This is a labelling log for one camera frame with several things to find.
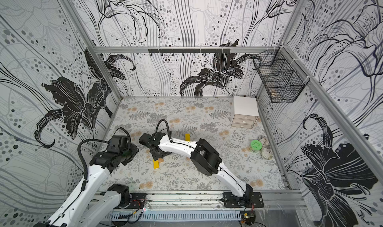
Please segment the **yellow block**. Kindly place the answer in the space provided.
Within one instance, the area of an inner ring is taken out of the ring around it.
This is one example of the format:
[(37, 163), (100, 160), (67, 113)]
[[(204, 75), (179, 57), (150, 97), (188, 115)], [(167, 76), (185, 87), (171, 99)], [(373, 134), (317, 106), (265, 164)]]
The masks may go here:
[(153, 161), (153, 168), (154, 168), (154, 169), (159, 169), (159, 167), (160, 167), (160, 162), (159, 162), (159, 160), (154, 160), (154, 161)]
[(190, 136), (189, 133), (186, 133), (186, 134), (185, 134), (185, 140), (186, 140), (187, 142), (190, 142), (190, 140), (191, 140), (191, 136)]

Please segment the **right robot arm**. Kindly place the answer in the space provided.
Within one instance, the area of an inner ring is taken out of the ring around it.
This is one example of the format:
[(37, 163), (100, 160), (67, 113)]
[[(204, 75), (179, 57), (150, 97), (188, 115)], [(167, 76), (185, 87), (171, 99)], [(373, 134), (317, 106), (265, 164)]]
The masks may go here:
[(232, 203), (241, 207), (252, 206), (253, 188), (236, 177), (223, 163), (220, 154), (206, 140), (185, 141), (172, 137), (167, 120), (161, 119), (153, 134), (144, 133), (139, 143), (150, 149), (157, 161), (170, 154), (190, 158), (196, 169), (206, 176), (213, 176), (225, 184), (233, 194)]

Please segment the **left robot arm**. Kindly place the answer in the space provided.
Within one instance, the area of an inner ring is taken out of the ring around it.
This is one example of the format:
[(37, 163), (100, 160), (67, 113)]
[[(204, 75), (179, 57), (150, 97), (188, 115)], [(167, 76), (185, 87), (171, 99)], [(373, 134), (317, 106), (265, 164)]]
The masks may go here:
[(130, 205), (129, 187), (122, 184), (110, 186), (101, 200), (94, 205), (91, 201), (100, 186), (119, 165), (127, 165), (138, 153), (138, 148), (131, 141), (129, 132), (120, 128), (124, 135), (114, 134), (104, 151), (95, 154), (90, 162), (86, 162), (81, 147), (87, 143), (84, 140), (78, 144), (77, 152), (84, 167), (84, 176), (74, 188), (70, 196), (45, 222), (36, 223), (36, 227), (95, 227), (114, 208), (126, 208)]

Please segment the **white drawer box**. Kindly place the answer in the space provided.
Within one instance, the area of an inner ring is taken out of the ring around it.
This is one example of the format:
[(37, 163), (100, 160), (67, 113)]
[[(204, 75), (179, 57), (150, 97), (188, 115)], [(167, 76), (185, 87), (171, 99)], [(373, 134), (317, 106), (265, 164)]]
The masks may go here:
[(255, 97), (234, 96), (231, 105), (231, 127), (252, 129), (259, 118)]

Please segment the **green lid jar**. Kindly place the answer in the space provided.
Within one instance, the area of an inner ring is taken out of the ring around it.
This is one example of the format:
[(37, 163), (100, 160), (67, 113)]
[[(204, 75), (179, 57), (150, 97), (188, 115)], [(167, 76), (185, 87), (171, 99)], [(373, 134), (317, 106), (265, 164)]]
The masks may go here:
[(250, 151), (251, 152), (258, 152), (262, 149), (263, 145), (259, 140), (252, 140), (250, 142)]

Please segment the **small electronics board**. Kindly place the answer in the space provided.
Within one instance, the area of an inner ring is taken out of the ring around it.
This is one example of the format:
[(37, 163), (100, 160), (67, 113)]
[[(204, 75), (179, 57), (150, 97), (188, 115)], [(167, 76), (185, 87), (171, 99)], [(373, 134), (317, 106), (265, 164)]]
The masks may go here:
[(256, 215), (254, 212), (241, 213), (241, 219), (240, 219), (241, 226), (242, 225), (252, 226), (255, 223), (255, 220), (256, 220)]

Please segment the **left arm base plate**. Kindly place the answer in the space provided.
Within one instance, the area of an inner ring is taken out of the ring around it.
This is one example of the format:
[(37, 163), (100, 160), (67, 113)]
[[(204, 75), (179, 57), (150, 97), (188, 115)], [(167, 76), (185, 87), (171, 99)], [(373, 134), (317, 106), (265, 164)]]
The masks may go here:
[(125, 207), (129, 210), (140, 210), (144, 208), (147, 200), (147, 194), (143, 192), (130, 193), (130, 202)]

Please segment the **black wall bar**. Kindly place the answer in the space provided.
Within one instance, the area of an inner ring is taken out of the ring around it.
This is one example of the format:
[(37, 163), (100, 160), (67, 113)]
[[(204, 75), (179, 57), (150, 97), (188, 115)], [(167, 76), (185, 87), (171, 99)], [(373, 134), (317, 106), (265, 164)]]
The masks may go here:
[(149, 48), (148, 53), (230, 53), (231, 48)]

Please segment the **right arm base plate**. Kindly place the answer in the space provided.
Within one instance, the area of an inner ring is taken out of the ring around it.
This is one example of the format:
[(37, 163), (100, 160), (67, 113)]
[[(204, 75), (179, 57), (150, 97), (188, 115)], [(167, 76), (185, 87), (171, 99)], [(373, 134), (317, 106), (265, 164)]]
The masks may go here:
[(231, 192), (224, 192), (220, 201), (223, 202), (224, 207), (228, 209), (264, 208), (264, 201), (260, 192), (252, 192), (249, 198), (237, 197), (234, 196)]

